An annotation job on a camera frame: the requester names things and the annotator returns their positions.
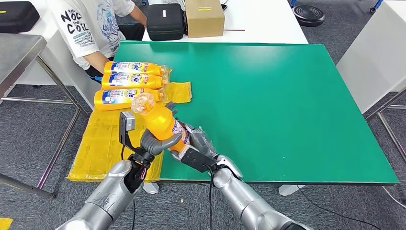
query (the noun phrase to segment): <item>orange plastic bottle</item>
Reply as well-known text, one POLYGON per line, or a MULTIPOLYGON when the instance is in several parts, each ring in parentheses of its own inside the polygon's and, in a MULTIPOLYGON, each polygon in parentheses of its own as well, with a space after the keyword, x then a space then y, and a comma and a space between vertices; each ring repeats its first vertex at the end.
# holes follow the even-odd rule
POLYGON ((149 62, 109 61, 104 65, 104 73, 111 72, 149 73, 163 76, 165 73, 169 74, 170 69, 149 62))
POLYGON ((150 93, 141 93, 131 105, 135 113, 139 113, 145 122, 145 126, 158 140, 165 140, 174 134, 182 133, 182 138, 178 143, 170 148, 181 152, 186 144, 189 144, 189 137, 185 129, 172 115, 172 111, 154 102, 154 97, 150 93))
POLYGON ((165 100, 163 90, 148 88, 99 90, 94 94, 94 108, 100 111, 131 108, 133 99, 144 92, 151 94, 154 101, 165 100))
POLYGON ((128 88, 150 88, 160 89, 169 83, 169 76, 156 76, 147 73, 105 73, 101 88, 106 89, 128 89, 128 88))

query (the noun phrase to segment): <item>white t-shirt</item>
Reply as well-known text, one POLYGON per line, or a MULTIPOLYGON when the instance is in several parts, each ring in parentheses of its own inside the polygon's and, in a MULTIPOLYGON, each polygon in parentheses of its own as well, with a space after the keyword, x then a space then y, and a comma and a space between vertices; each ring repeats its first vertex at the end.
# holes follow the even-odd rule
POLYGON ((113 57, 124 35, 115 14, 128 15, 135 4, 131 0, 48 0, 58 29, 75 62, 84 70, 90 67, 83 56, 100 51, 113 57))

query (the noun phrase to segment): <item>bottle cap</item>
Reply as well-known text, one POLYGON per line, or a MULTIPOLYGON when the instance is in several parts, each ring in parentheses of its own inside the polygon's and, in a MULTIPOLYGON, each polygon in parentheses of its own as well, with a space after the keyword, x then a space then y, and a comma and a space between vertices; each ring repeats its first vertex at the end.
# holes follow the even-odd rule
POLYGON ((140 93, 137 97, 134 98, 131 109, 134 113, 146 114, 154 106, 154 95, 148 92, 140 93))
POLYGON ((172 72, 172 69, 169 69, 166 65, 161 66, 161 70, 160 70, 161 76, 166 77, 168 79, 168 81, 169 81, 169 73, 171 73, 171 72, 172 72))
POLYGON ((166 84, 168 84, 169 83, 169 71, 165 71, 163 74, 162 74, 162 86, 165 86, 166 84))
POLYGON ((159 95, 159 100, 160 100, 161 102, 166 102, 166 101, 168 100, 168 99, 167 99, 166 92, 165 92, 165 88, 159 89, 159 90, 158 90, 158 95, 159 95))

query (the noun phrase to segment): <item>robotic hand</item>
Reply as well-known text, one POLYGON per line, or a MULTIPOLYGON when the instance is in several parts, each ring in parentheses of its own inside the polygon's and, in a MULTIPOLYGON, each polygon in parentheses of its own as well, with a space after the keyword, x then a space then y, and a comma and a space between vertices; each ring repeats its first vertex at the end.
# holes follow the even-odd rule
POLYGON ((312 230, 273 209, 254 189, 242 181, 242 173, 227 156, 218 155, 202 128, 179 122, 187 130, 191 145, 172 156, 201 172, 209 171, 213 185, 224 195, 248 230, 312 230))
POLYGON ((134 154, 131 154, 127 160, 118 161, 86 200, 83 208, 57 230, 108 229, 135 198, 155 156, 181 139, 179 134, 159 141, 146 131, 140 147, 135 148, 128 135, 128 132, 134 128, 135 116, 131 112, 121 112, 119 140, 134 154))
MULTIPOLYGON (((174 103, 167 104, 169 109, 174 106, 174 103)), ((228 157, 216 153, 201 128, 195 129, 186 123, 180 123, 187 130, 191 144, 181 152, 172 151, 172 156, 200 172, 209 171, 214 186, 222 192, 248 230, 312 230, 277 212, 244 183, 238 167, 228 157)), ((135 116, 130 112, 121 112, 120 143, 134 154, 127 160, 117 162, 86 200, 83 208, 57 230, 108 229, 142 187, 155 156, 175 145, 181 138, 181 135, 174 135, 159 141, 146 130, 141 137, 140 147, 135 148, 128 135, 134 128, 135 116)))

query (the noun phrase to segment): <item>black zipper case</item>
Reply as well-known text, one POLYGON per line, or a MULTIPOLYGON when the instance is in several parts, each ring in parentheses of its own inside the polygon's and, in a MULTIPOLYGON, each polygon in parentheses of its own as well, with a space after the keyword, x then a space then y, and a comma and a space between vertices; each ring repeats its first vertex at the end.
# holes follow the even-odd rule
POLYGON ((30 31, 38 20, 39 13, 29 1, 0 1, 0 33, 30 31))
POLYGON ((147 32, 152 41, 179 40, 185 34, 185 19, 177 3, 150 5, 147 32))

